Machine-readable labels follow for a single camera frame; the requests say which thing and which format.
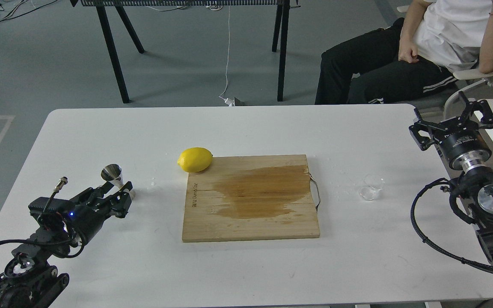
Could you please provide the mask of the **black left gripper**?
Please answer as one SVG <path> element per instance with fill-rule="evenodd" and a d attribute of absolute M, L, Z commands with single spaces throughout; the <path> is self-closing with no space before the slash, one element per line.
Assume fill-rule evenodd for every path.
<path fill-rule="evenodd" d="M 118 192 L 106 195 L 114 187 Z M 131 181 L 116 185 L 106 181 L 88 188 L 72 199 L 39 197 L 29 204 L 30 215 L 57 241 L 68 240 L 70 247 L 87 244 L 110 216 L 125 218 L 134 197 Z"/>

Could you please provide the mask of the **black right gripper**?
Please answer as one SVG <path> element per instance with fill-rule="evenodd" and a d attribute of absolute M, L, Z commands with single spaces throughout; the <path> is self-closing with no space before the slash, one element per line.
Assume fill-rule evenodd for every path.
<path fill-rule="evenodd" d="M 421 151 L 437 144 L 448 167 L 453 170 L 472 170 L 485 166 L 491 150 L 479 130 L 493 129 L 493 111 L 487 100 L 469 100 L 463 91 L 458 97 L 464 102 L 464 110 L 457 118 L 456 132 L 446 131 L 440 123 L 425 121 L 418 108 L 414 108 L 416 120 L 409 126 L 410 135 Z"/>

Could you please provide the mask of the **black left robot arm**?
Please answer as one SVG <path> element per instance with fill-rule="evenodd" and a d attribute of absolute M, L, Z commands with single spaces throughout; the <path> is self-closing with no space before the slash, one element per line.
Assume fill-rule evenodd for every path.
<path fill-rule="evenodd" d="M 0 308 L 47 308 L 70 283 L 67 273 L 50 265 L 50 257 L 78 257 L 111 216 L 125 218 L 132 203 L 133 184 L 114 183 L 87 188 L 75 197 L 57 199 L 65 179 L 50 197 L 29 204 L 39 228 L 27 240 L 0 240 L 0 246 L 16 243 L 12 259 L 0 273 Z"/>

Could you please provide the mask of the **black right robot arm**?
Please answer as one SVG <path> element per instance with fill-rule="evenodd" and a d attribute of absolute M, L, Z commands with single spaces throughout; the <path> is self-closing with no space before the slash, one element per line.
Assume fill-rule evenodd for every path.
<path fill-rule="evenodd" d="M 463 91 L 458 95 L 464 101 L 463 112 L 440 123 L 425 121 L 415 110 L 417 120 L 409 131 L 417 146 L 425 151 L 434 145 L 449 168 L 459 170 L 460 175 L 452 179 L 439 178 L 423 187 L 413 199 L 410 220 L 423 243 L 465 265 L 493 274 L 493 169 L 487 166 L 492 152 L 480 133 L 481 129 L 493 129 L 493 112 L 487 100 L 469 100 Z M 475 233 L 489 262 L 487 265 L 442 249 L 419 228 L 416 204 L 426 191 L 436 186 L 449 194 L 450 209 L 458 218 L 478 227 Z"/>

